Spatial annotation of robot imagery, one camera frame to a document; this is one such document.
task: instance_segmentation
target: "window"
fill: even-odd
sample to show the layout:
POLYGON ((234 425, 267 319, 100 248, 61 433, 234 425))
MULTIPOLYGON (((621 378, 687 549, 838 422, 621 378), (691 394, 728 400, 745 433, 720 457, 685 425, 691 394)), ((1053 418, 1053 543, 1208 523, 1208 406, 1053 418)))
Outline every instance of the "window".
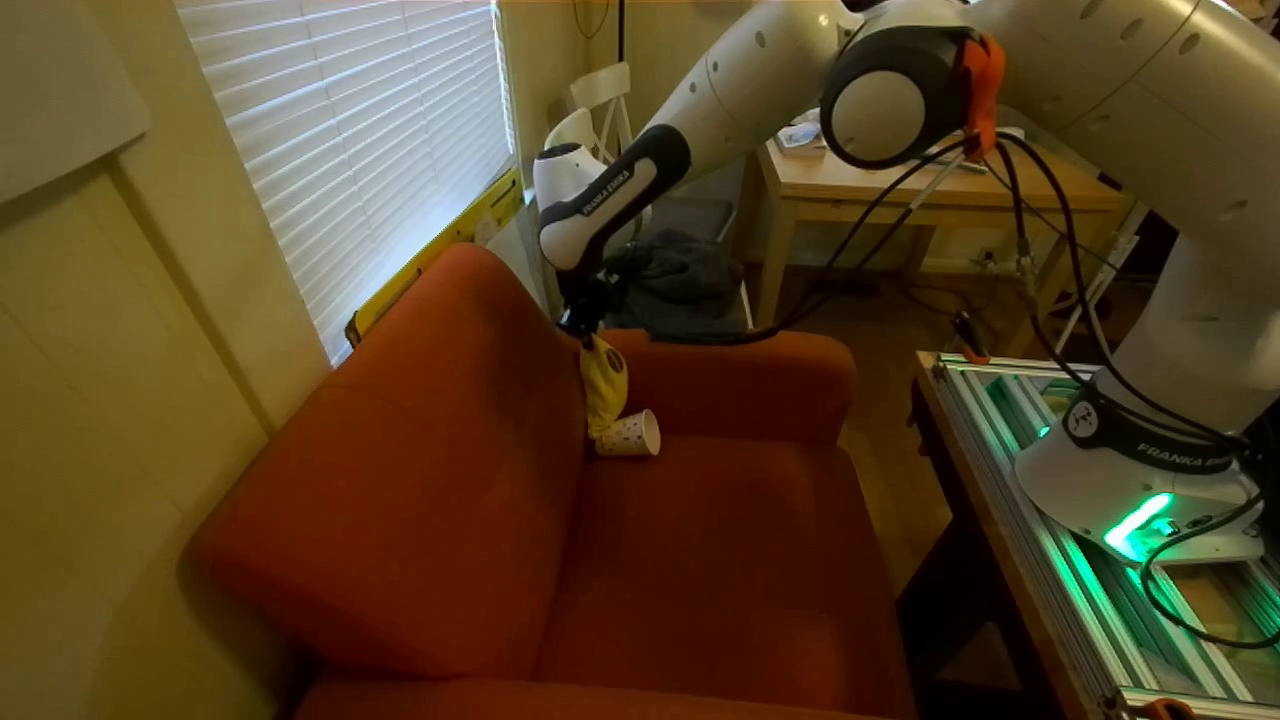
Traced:
POLYGON ((495 0, 177 0, 332 362, 512 159, 495 0))

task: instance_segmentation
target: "couch backrest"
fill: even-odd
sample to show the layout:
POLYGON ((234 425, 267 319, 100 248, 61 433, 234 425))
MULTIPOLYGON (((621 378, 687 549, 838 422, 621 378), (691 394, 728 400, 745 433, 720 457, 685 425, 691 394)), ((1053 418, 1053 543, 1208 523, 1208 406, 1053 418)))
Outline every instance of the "couch backrest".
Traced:
POLYGON ((525 675, 584 457, 574 346, 444 253, 242 474, 194 559, 328 664, 525 675))

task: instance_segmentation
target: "red couch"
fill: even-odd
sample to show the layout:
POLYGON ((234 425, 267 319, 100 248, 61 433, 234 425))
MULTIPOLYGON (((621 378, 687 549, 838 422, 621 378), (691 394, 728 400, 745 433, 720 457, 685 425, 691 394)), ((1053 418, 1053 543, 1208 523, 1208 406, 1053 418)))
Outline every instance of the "red couch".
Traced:
POLYGON ((852 357, 613 346, 658 460, 589 451, 574 346, 450 248, 264 450, 193 549, 322 662, 300 717, 911 717, 852 357))

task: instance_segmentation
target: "table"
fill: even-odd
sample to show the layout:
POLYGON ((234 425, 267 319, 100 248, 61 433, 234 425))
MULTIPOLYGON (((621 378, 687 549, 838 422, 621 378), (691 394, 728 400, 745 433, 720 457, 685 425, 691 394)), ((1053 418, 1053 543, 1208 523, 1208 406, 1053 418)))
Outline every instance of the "table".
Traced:
MULTIPOLYGON (((952 507, 899 595, 914 687, 933 687, 949 656, 997 621, 1024 679, 1017 717, 1113 717, 1150 698, 1193 702, 1205 717, 1280 717, 1280 654, 1224 654, 1164 624, 1126 563, 1047 523, 1017 494, 1013 457, 1040 438, 1026 427, 1053 422, 1043 398, 1061 398, 1061 385, 1043 362, 914 357, 911 422, 952 507)), ((1280 599, 1272 559, 1158 568, 1157 585, 1200 630, 1232 624, 1237 637, 1250 637, 1242 618, 1280 599)))
MULTIPOLYGON (((1030 209, 1057 209, 1057 196, 1047 181, 1024 159, 1018 152, 1018 186, 1030 209)), ((1097 176, 1089 176, 1078 163, 1063 159, 1061 152, 1043 152, 1053 174, 1061 176, 1073 209, 1076 209, 1076 237, 1097 256, 1109 253, 1125 211, 1132 199, 1097 176)), ((911 176, 899 194, 886 196, 886 205, 872 215, 872 223, 890 223, 899 209, 909 209, 936 176, 939 169, 927 169, 911 176)), ((747 169, 745 209, 756 215, 747 220, 747 232, 763 232, 763 267, 758 267, 758 295, 756 295, 756 326, 777 319, 783 271, 790 260, 795 227, 801 223, 852 223, 877 196, 899 176, 899 169, 864 174, 844 163, 835 152, 815 156, 783 156, 777 141, 766 141, 756 152, 756 169, 747 169)), ((927 205, 909 220, 933 227, 933 237, 949 227, 1013 227, 1006 211, 1006 189, 997 186, 985 174, 952 174, 927 205)), ((1066 263, 1063 246, 1043 223, 1026 223, 1037 248, 1043 248, 1043 271, 1047 285, 1040 295, 1057 295, 1066 289, 1066 263)))

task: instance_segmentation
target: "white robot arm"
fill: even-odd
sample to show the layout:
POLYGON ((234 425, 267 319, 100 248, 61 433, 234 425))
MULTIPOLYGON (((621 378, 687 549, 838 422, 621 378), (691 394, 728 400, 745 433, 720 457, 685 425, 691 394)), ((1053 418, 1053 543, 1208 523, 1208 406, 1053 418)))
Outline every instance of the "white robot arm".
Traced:
MULTIPOLYGON (((980 35, 1006 48, 1003 104, 1184 232, 1117 372, 1097 379, 1157 425, 1061 427, 1018 460, 1018 485, 1078 538, 1105 538, 1157 496, 1170 496, 1164 532, 1239 507, 1257 485, 1218 451, 1232 446, 1168 438, 1158 425, 1181 422, 1146 406, 1227 439, 1280 394, 1280 205, 1266 199, 1280 189, 1280 46, 1216 0, 758 0, 605 176, 543 209, 538 246, 569 303, 591 309, 605 237, 685 176, 747 156, 801 107, 818 104, 826 145, 872 169, 971 125, 980 35)), ((1257 558, 1259 539, 1216 532, 1196 551, 1257 558)))

